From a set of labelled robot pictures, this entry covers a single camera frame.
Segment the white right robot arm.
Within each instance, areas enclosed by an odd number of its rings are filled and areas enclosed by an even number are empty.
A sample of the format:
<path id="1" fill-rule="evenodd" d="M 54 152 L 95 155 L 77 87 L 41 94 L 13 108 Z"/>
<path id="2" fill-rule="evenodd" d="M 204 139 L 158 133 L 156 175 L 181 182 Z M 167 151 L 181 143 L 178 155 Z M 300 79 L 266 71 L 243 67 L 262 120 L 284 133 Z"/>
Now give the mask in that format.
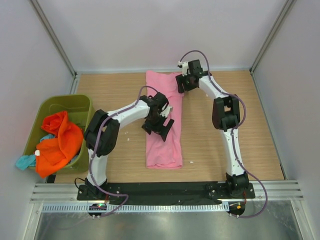
<path id="1" fill-rule="evenodd" d="M 212 124 L 219 130 L 227 160 L 225 192 L 237 198 L 249 187 L 248 173 L 243 166 L 238 127 L 242 124 L 240 101 L 218 85 L 209 71 L 204 71 L 199 60 L 179 61 L 182 74 L 176 77 L 178 92 L 199 88 L 213 100 Z"/>

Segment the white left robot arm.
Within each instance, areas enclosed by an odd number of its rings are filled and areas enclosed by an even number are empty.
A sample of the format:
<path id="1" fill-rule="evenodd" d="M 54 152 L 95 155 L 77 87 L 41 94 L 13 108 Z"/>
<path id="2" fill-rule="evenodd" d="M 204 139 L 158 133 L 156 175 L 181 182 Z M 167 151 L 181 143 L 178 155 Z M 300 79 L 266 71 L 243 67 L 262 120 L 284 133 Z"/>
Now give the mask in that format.
<path id="1" fill-rule="evenodd" d="M 141 128 L 148 135 L 157 134 L 165 141 L 174 123 L 169 119 L 172 109 L 166 96 L 157 92 L 155 96 L 142 95 L 134 103 L 114 111 L 97 110 L 84 133 L 89 165 L 84 184 L 78 188 L 77 199 L 102 200 L 107 195 L 108 156 L 123 127 L 144 119 Z"/>

